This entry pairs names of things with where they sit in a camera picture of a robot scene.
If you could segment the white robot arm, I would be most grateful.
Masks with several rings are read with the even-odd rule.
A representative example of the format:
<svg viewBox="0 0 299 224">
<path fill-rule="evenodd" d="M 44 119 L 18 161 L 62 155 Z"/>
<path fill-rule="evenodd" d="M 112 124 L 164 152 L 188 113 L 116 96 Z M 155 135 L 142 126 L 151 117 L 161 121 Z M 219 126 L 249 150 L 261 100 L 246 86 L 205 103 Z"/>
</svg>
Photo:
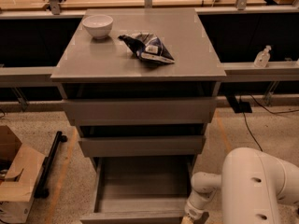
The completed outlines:
<svg viewBox="0 0 299 224">
<path fill-rule="evenodd" d="M 280 204 L 299 203 L 299 167 L 262 151 L 240 147 L 225 158 L 219 175 L 197 172 L 181 224 L 203 219 L 221 191 L 223 224 L 281 224 Z"/>
</svg>

